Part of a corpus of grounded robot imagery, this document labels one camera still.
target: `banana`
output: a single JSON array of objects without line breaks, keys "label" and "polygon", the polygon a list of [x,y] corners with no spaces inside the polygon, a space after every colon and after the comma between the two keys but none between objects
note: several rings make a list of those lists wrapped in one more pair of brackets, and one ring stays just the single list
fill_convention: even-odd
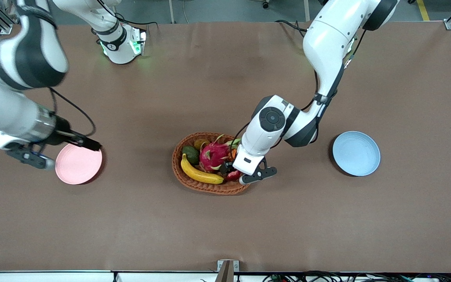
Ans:
[{"label": "banana", "polygon": [[220,175],[206,173],[197,170],[193,167],[192,164],[188,161],[186,154],[182,154],[182,161],[180,161],[180,166],[182,166],[182,170],[188,175],[188,177],[203,183],[209,184],[221,184],[224,182],[224,178]]}]

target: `avocado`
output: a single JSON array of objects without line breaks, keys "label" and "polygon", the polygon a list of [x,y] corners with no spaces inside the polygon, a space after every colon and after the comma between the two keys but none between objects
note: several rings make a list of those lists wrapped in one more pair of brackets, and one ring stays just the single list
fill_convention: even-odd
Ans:
[{"label": "avocado", "polygon": [[184,146],[184,148],[182,148],[182,154],[186,154],[188,156],[188,161],[192,165],[199,164],[199,151],[193,146]]}]

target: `dragon fruit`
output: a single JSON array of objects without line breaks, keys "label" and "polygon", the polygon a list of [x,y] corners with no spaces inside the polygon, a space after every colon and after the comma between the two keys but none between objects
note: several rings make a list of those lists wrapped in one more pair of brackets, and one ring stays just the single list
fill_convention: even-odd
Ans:
[{"label": "dragon fruit", "polygon": [[241,138],[237,138],[234,141],[219,144],[218,140],[222,136],[220,135],[214,142],[206,145],[199,154],[199,164],[206,172],[219,170],[224,161],[229,158],[229,146],[231,143],[233,148],[237,148],[241,140]]}]

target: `floor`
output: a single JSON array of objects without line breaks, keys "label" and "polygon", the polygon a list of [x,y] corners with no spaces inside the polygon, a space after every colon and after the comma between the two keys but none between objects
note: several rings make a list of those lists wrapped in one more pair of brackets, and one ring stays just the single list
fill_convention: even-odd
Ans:
[{"label": "floor", "polygon": [[[80,18],[65,13],[50,1],[52,14],[59,25],[83,25]],[[302,0],[271,0],[267,9],[259,0],[172,0],[176,23],[186,23],[183,8],[189,23],[246,21],[273,22],[283,19],[290,22],[305,20]],[[116,7],[126,19],[137,22],[170,23],[168,0],[124,0]],[[317,0],[309,0],[309,11],[313,18],[321,9]],[[451,14],[451,0],[419,0],[408,4],[400,0],[392,21],[441,21]]]}]

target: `black cable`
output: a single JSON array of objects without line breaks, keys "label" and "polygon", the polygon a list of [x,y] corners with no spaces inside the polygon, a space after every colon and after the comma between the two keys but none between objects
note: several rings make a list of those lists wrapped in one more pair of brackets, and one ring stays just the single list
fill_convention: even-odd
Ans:
[{"label": "black cable", "polygon": [[53,94],[57,94],[57,96],[59,96],[60,98],[62,98],[65,102],[68,102],[72,107],[75,107],[78,111],[81,112],[81,114],[83,114],[83,116],[85,116],[89,122],[92,125],[92,131],[89,134],[86,134],[85,136],[92,136],[93,134],[95,134],[95,132],[97,132],[97,126],[95,125],[95,123],[93,122],[93,120],[90,118],[90,116],[88,114],[86,114],[85,111],[83,111],[80,107],[78,107],[75,103],[71,102],[69,99],[65,98],[64,95],[58,93],[55,89],[53,89],[52,87],[48,87],[48,89],[50,89],[50,92]]},{"label": "black cable", "polygon": [[329,274],[338,277],[338,279],[340,280],[340,282],[344,282],[344,280],[342,280],[342,277],[340,277],[340,275],[338,275],[337,273],[329,273]]},{"label": "black cable", "polygon": [[120,14],[120,13],[113,13],[111,10],[109,10],[109,9],[106,7],[105,3],[104,3],[102,0],[97,0],[97,2],[102,6],[102,8],[104,8],[109,14],[111,14],[111,16],[114,16],[114,18],[117,18],[118,21],[120,21],[120,22],[129,23],[129,24],[134,24],[134,25],[150,25],[150,24],[156,24],[156,25],[158,25],[158,23],[156,23],[156,22],[136,23],[136,22],[132,22],[132,21],[125,20],[125,17],[124,17],[122,14]]},{"label": "black cable", "polygon": [[361,281],[361,282],[403,282],[402,279],[400,279],[399,277],[387,277],[385,275],[380,275],[377,273],[358,273],[354,276],[353,282],[356,282],[356,278],[358,278],[358,276],[360,275],[366,275],[366,277],[368,277],[369,279]]},{"label": "black cable", "polygon": [[290,23],[290,22],[287,22],[287,21],[285,21],[285,20],[277,20],[277,21],[274,21],[275,23],[284,23],[284,24],[287,24],[287,25],[289,25],[290,27],[292,27],[293,29],[296,29],[296,30],[299,30],[299,31],[303,31],[303,32],[307,32],[307,30],[306,29],[301,29],[301,28],[299,28],[299,27],[297,27],[296,25],[293,25],[292,23]]},{"label": "black cable", "polygon": [[412,277],[411,279],[414,280],[415,278],[419,278],[419,277],[437,278],[438,280],[440,280],[440,282],[444,282],[446,278],[451,280],[450,277],[446,277],[444,275],[439,275],[436,273],[419,273],[418,275]]},{"label": "black cable", "polygon": [[356,49],[355,49],[354,52],[352,53],[353,57],[354,57],[354,55],[356,54],[356,51],[358,50],[359,45],[361,44],[361,40],[363,40],[363,37],[365,36],[365,32],[366,32],[366,30],[364,30],[363,33],[361,34],[361,38],[360,38],[359,41],[358,41],[358,45],[356,46]]},{"label": "black cable", "polygon": [[431,276],[438,278],[442,282],[446,282],[446,281],[451,282],[451,278],[450,277],[446,277],[445,275],[440,275],[440,274],[434,273]]},{"label": "black cable", "polygon": [[[314,78],[315,78],[315,80],[316,80],[316,89],[315,89],[314,92],[317,93],[317,92],[318,92],[318,88],[319,88],[319,82],[318,82],[318,73],[317,73],[316,71],[314,71]],[[306,105],[306,107],[303,107],[303,108],[301,109],[301,111],[305,111],[309,106],[312,105],[313,101],[314,101],[314,100],[311,100],[311,101],[309,102],[309,104]],[[274,145],[271,147],[271,149],[272,149],[272,148],[275,148],[277,145],[279,145],[279,144],[281,143],[281,140],[283,140],[283,137],[285,136],[285,134],[286,134],[286,132],[285,132],[284,134],[281,134],[281,136],[280,136],[279,139],[278,139],[278,142],[276,142],[276,144],[274,144]]]},{"label": "black cable", "polygon": [[[316,89],[314,91],[314,93],[316,94],[316,93],[318,93],[318,89],[319,89],[319,79],[318,79],[318,73],[316,72],[316,70],[314,71],[314,80],[316,81]],[[306,105],[306,107],[303,107],[301,109],[301,111],[305,111],[308,107],[310,107],[312,105],[313,101],[314,100],[311,100],[309,102],[309,104]]]},{"label": "black cable", "polygon": [[234,136],[233,141],[231,142],[231,144],[229,145],[229,152],[231,153],[231,156],[233,155],[233,143],[234,140],[236,140],[236,138],[238,138],[238,135],[240,135],[240,133],[250,124],[250,122],[246,123],[246,125],[244,125],[243,127],[241,127],[241,129],[238,131],[238,133],[236,133],[236,136]]},{"label": "black cable", "polygon": [[50,95],[52,95],[52,101],[53,101],[53,114],[56,114],[58,111],[57,98],[55,97],[55,93],[53,93],[52,90],[50,90]]},{"label": "black cable", "polygon": [[337,276],[337,277],[339,277],[340,281],[342,282],[342,278],[340,278],[339,275],[335,275],[333,273],[329,273],[329,272],[325,272],[325,271],[313,271],[313,273],[318,273],[321,276],[329,277],[332,280],[332,282],[337,282],[337,280],[335,278],[333,278],[333,276]]},{"label": "black cable", "polygon": [[123,19],[123,21],[125,21],[125,16],[123,16],[122,14],[120,14],[120,13],[114,13],[115,15],[119,15],[120,16],[120,18],[122,18]]},{"label": "black cable", "polygon": [[300,30],[300,27],[299,27],[299,22],[295,21],[295,25],[297,26],[297,30],[299,31],[300,36],[302,36],[302,38],[304,38],[304,35],[302,34],[302,31]]},{"label": "black cable", "polygon": [[311,280],[310,282],[315,282],[316,280],[318,280],[318,279],[324,279],[326,282],[330,282],[326,277],[324,277],[324,276],[322,276],[322,275],[319,275],[319,274],[317,274],[317,273],[314,273],[314,271],[308,271],[308,272],[305,272],[304,273],[304,275],[306,275],[306,276],[316,276],[316,278],[314,278],[313,280]]},{"label": "black cable", "polygon": [[270,281],[272,282],[272,281],[274,281],[274,280],[272,280],[273,277],[276,279],[276,281],[279,281],[279,280],[284,280],[284,281],[287,281],[287,282],[297,282],[297,281],[300,281],[300,279],[298,279],[297,281],[295,281],[291,276],[286,276],[286,275],[278,274],[278,273],[272,273],[271,275],[268,275],[267,277],[265,277],[265,278],[262,280],[262,282],[265,282],[268,278],[270,278],[270,279],[271,279]]}]

